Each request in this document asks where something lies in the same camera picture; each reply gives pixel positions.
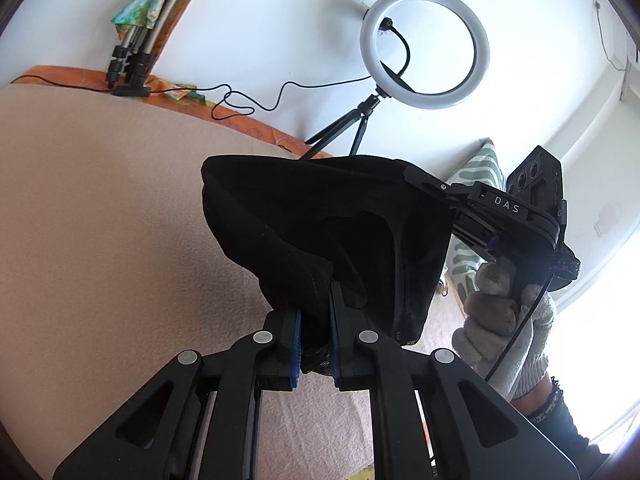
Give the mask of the right hand grey glove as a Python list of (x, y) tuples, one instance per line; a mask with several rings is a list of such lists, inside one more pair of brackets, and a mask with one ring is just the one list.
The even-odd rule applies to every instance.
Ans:
[(475, 275), (476, 292), (464, 302), (466, 319), (452, 334), (458, 356), (506, 400), (524, 396), (548, 372), (546, 348), (556, 315), (555, 304), (538, 285), (528, 285), (521, 299), (509, 297), (510, 276), (495, 263)]

